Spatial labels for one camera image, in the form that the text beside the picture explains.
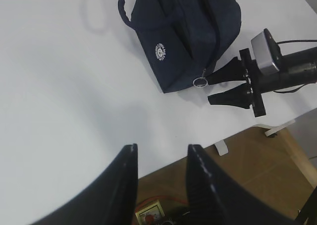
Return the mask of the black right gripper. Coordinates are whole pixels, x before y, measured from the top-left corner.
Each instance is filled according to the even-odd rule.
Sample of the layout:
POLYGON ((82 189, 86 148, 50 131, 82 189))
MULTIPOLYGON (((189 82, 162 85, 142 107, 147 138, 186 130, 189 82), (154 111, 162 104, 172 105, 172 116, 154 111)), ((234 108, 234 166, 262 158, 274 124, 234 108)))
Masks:
POLYGON ((207 76, 207 82, 209 85, 215 85, 245 80, 245 83, 228 91, 208 96, 209 104, 251 108, 255 117, 265 116, 262 94, 281 89, 285 78, 284 73, 264 75, 260 72, 256 61, 251 58, 249 49, 243 49, 239 53, 241 60, 234 57, 224 67, 207 76))

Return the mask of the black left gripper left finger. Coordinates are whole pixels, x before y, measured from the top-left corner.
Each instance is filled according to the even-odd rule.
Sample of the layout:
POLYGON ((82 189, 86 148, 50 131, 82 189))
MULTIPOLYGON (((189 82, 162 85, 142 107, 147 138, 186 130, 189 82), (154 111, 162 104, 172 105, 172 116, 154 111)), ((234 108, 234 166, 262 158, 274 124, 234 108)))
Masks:
POLYGON ((109 166, 37 225, 130 225, 138 189, 138 147, 125 145, 109 166))

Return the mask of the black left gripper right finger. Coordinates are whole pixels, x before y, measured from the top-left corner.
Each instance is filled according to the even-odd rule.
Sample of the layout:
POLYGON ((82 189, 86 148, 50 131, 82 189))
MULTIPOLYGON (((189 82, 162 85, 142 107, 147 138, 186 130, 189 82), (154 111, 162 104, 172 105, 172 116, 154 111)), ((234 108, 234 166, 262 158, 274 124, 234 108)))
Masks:
POLYGON ((192 225, 303 225, 254 197, 232 179, 200 145, 189 145, 186 167, 192 225))

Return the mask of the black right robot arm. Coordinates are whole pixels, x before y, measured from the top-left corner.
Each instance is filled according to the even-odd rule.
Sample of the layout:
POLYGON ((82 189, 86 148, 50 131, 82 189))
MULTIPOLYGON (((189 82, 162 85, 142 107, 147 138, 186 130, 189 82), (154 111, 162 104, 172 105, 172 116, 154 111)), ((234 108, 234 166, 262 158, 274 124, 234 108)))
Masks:
POLYGON ((260 117, 266 115, 262 94, 317 82, 316 47, 283 56, 282 65, 285 68, 271 75, 260 72, 256 61, 251 59, 249 49, 241 50, 240 57, 234 57, 224 67, 209 75, 207 81, 210 85, 243 80, 245 83, 208 96, 210 105, 253 108, 254 116, 260 117))

